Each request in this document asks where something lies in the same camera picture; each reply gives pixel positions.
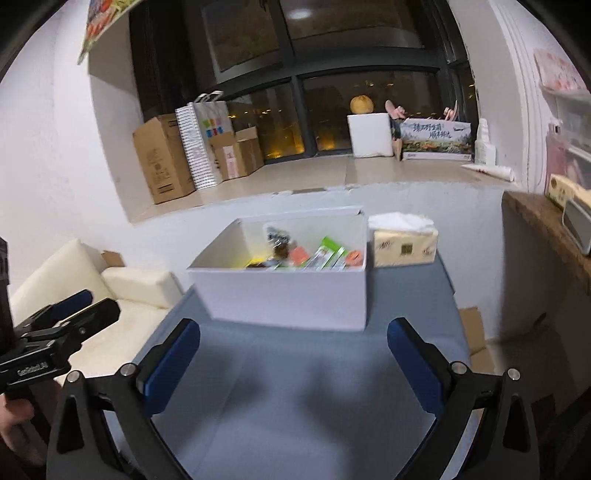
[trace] table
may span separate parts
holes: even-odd
[[[439,256],[369,270],[368,326],[345,333],[212,320],[189,291],[136,359],[183,317],[199,323],[199,351],[154,424],[194,479],[392,480],[434,417],[391,355],[386,329],[405,316],[448,360],[468,363],[453,293]],[[460,468],[476,426],[474,417],[444,478]]]
[[[585,257],[562,225],[562,210],[544,195],[524,192],[505,192],[503,205],[511,208],[534,228],[558,254],[567,268],[591,295],[591,258]]]

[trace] window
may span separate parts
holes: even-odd
[[[173,6],[181,14],[163,27]],[[457,100],[476,134],[476,89],[446,0],[145,0],[130,16],[144,116],[222,90],[235,129],[258,128],[267,162],[350,151],[357,95],[375,112],[391,100],[425,118]]]
[[[304,80],[306,104],[319,151],[351,148],[347,115],[350,100],[367,95],[374,112],[385,112],[386,100],[402,105],[409,116],[443,114],[441,94],[433,73],[363,72]]]

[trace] wooden countertop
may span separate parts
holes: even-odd
[[[591,258],[585,257],[562,226],[562,210],[544,195],[524,192],[503,194],[502,203],[531,225],[550,244],[591,296]]]

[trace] blue gripper pad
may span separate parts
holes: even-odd
[[[441,415],[444,386],[424,357],[427,347],[435,347],[423,342],[404,318],[392,320],[388,325],[388,346],[423,410],[436,417]]]
[[[183,319],[161,345],[153,347],[140,363],[137,386],[144,395],[144,414],[161,413],[199,348],[201,331]]]
[[[54,303],[51,307],[51,316],[56,320],[64,320],[70,315],[85,309],[92,304],[92,293],[90,290],[80,290],[71,297]]]

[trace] window sill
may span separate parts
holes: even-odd
[[[351,155],[305,158],[265,165],[252,175],[228,180],[186,197],[152,205],[132,220],[141,222],[166,213],[187,210],[212,203],[273,194],[297,194],[328,190],[354,189],[378,183],[439,181],[507,186],[507,182],[461,168],[462,162],[447,160],[411,160],[392,158],[354,158]]]

